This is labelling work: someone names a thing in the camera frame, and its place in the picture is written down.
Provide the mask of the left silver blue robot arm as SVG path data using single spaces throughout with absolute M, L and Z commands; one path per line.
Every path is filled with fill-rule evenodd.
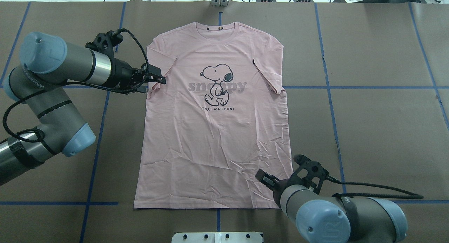
M 82 85 L 108 92 L 144 93 L 149 82 L 166 83 L 161 70 L 146 60 L 133 68 L 114 56 L 122 43 L 121 28 L 99 33 L 84 47 L 61 37 L 31 32 L 19 51 L 20 64 L 5 80 L 4 90 L 15 102 L 2 125 L 9 137 L 1 142 L 1 184 L 43 165 L 55 155 L 71 157 L 91 146 L 96 135 L 66 94 L 64 86 Z M 7 118 L 14 107 L 27 104 L 39 125 L 12 131 Z

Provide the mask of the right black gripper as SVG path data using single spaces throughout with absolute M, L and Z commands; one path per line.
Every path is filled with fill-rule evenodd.
M 289 186 L 289 179 L 280 180 L 274 175 L 259 169 L 255 178 L 268 188 L 272 188 L 274 201 L 280 201 L 282 193 Z

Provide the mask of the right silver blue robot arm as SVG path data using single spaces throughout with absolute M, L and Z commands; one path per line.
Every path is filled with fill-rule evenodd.
M 322 197 L 262 169 L 255 177 L 309 243 L 399 243 L 407 236 L 407 218 L 390 200 Z

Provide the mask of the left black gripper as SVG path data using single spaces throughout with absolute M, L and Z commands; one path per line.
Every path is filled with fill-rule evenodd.
M 140 68 L 133 68 L 125 61 L 114 59 L 111 91 L 116 93 L 145 93 L 146 88 L 143 84 L 146 82 L 165 85 L 166 78 L 162 75 L 159 67 L 151 64 L 144 63 Z

